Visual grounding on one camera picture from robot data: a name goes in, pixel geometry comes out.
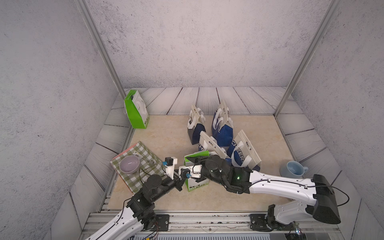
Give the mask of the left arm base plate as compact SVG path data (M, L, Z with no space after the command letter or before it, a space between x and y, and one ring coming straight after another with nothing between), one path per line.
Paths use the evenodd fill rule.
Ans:
M167 232L169 230L170 223L170 215L168 214L159 214L156 215L147 227L148 231L159 231L159 232Z

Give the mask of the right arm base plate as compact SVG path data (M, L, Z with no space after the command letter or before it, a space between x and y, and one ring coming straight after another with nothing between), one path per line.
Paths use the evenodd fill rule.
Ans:
M294 222L289 225L279 223L274 215L250 214L250 229L258 232L290 231L296 227Z

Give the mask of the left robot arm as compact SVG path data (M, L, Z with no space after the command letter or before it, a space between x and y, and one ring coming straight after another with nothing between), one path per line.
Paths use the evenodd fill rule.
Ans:
M172 178L151 175L135 195L124 201L122 211L89 239L127 240L142 230L151 230L156 220L155 201L174 188L181 191L191 176L189 169L181 169L181 173L174 173Z

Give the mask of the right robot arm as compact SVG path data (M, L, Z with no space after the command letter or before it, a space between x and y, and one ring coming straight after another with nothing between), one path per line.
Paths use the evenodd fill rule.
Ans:
M335 191L322 175L311 179L290 179L263 174L249 168L233 167L218 155L188 157L194 165L193 177L209 179L234 194L269 194L291 199L285 205L270 205L266 220L288 225L313 219L337 225L341 223Z

